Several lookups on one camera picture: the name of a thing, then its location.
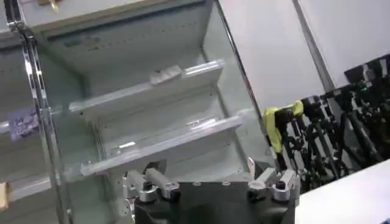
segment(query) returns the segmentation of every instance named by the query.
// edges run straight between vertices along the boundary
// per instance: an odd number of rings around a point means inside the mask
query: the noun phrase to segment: sticker
[[[28,137],[39,131],[38,114],[33,108],[9,113],[8,120],[12,141]]]

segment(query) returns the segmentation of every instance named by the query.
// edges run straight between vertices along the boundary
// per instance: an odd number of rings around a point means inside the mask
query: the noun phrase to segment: white panel
[[[303,194],[295,223],[386,223],[390,208],[389,170],[387,160]]]
[[[388,0],[300,0],[336,87],[344,71],[390,53]]]
[[[221,4],[262,111],[324,92],[292,1]]]

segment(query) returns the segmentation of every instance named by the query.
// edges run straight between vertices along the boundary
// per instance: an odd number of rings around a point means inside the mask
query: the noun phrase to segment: metal bar
[[[330,77],[325,60],[321,55],[320,50],[318,49],[317,43],[309,28],[305,15],[303,14],[299,0],[292,0],[292,4],[294,5],[294,8],[297,12],[303,35],[306,39],[307,46],[309,47],[311,57],[313,58],[314,64],[319,74],[319,78],[321,79],[322,86],[324,87],[326,92],[329,92],[335,88],[335,84]]]
[[[50,142],[48,131],[46,128],[45,119],[41,113],[41,109],[43,108],[42,105],[42,96],[41,92],[37,90],[37,87],[39,86],[39,79],[37,77],[37,71],[36,66],[38,66],[37,62],[34,61],[34,52],[30,47],[31,39],[28,35],[26,35],[26,25],[23,20],[23,14],[19,7],[19,2],[17,0],[5,0],[5,7],[7,12],[7,21],[9,25],[9,29],[12,32],[18,33],[21,37],[22,42],[22,53],[24,58],[24,65],[26,69],[27,79],[29,81],[30,85],[30,91],[32,95],[32,99],[34,102],[35,110],[38,114],[38,121],[40,124],[40,136],[43,146],[43,153],[44,158],[46,161],[46,166],[49,169],[50,173],[50,182],[54,186],[54,190],[56,192],[57,197],[57,215],[58,215],[58,221],[61,224],[69,224],[71,221],[68,219],[68,211],[67,208],[63,205],[63,199],[62,195],[60,193],[60,185],[61,183],[58,183],[57,181],[57,169],[55,167],[55,160],[53,159],[53,156],[51,154],[51,148],[50,148]]]
[[[233,49],[233,52],[234,52],[234,55],[235,55],[235,58],[236,58],[236,61],[238,63],[238,67],[239,67],[239,70],[241,71],[241,76],[244,80],[244,83],[245,83],[245,86],[247,88],[247,92],[248,92],[248,95],[250,97],[250,100],[252,101],[252,105],[253,107],[255,108],[255,111],[256,111],[256,114],[257,114],[257,117],[258,117],[258,122],[260,124],[260,128],[261,128],[261,131],[263,132],[263,134],[265,136],[267,136],[267,132],[264,128],[264,123],[263,123],[263,118],[261,117],[261,111],[260,111],[260,108],[257,104],[257,101],[256,101],[256,97],[255,97],[255,94],[253,92],[253,89],[252,89],[252,86],[250,85],[250,82],[249,82],[249,79],[248,79],[248,76],[246,74],[246,71],[244,69],[244,64],[243,64],[243,61],[241,59],[241,56],[239,55],[238,53],[238,49],[237,49],[237,46],[236,46],[236,43],[234,42],[234,39],[233,39],[233,35],[230,31],[230,28],[229,28],[229,25],[228,25],[228,22],[227,22],[227,19],[226,19],[226,16],[224,14],[224,11],[222,9],[222,5],[221,3],[219,2],[219,0],[214,0],[215,3],[216,3],[216,6],[217,6],[217,9],[218,9],[218,12],[221,16],[221,19],[222,19],[222,23],[224,25],[224,29],[226,31],[226,34],[228,36],[228,39],[229,39],[229,42],[230,42],[230,46],[232,47]]]

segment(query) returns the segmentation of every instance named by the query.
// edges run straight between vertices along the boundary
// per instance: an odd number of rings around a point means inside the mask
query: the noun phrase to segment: refrigerator shelf
[[[48,191],[50,188],[50,179],[46,175],[14,181],[10,183],[9,201],[14,202],[40,192]]]
[[[100,174],[109,169],[117,168],[120,166],[126,166],[130,163],[139,162],[141,159],[146,160],[160,160],[164,158],[164,152],[174,147],[188,144],[200,140],[207,136],[212,136],[223,131],[229,131],[237,128],[243,123],[241,116],[234,116],[220,121],[216,121],[211,124],[202,125],[196,127],[191,131],[182,135],[176,136],[169,140],[159,142],[154,145],[144,147],[142,149],[135,149],[129,152],[122,153],[116,157],[109,158],[107,160],[83,166],[81,173],[83,176],[90,176],[94,174]]]
[[[148,103],[161,97],[174,96],[188,89],[205,85],[216,85],[224,67],[223,60],[215,60],[202,65],[187,68],[180,77],[158,85],[142,83],[88,100],[72,102],[71,113],[79,113],[86,118],[109,114],[114,110],[131,108]]]

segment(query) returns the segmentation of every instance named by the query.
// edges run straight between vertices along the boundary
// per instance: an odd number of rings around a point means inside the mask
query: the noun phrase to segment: shelf edge
[[[114,158],[110,158],[105,161],[101,161],[89,166],[82,167],[81,173],[85,177],[94,174],[100,174],[101,172],[105,172],[106,170],[123,166],[131,162],[135,162],[141,158],[145,158],[147,156],[152,156],[157,153],[164,152],[165,150],[177,147],[179,145],[184,145],[189,142],[193,142],[198,139],[220,133],[222,131],[227,131],[229,129],[236,128],[240,126],[242,123],[243,121],[241,116],[234,116],[221,121],[217,121],[208,126],[195,128],[189,133],[186,133],[181,136],[177,136],[167,141],[163,141],[145,147],[143,149],[125,152],[122,155],[116,156]]]

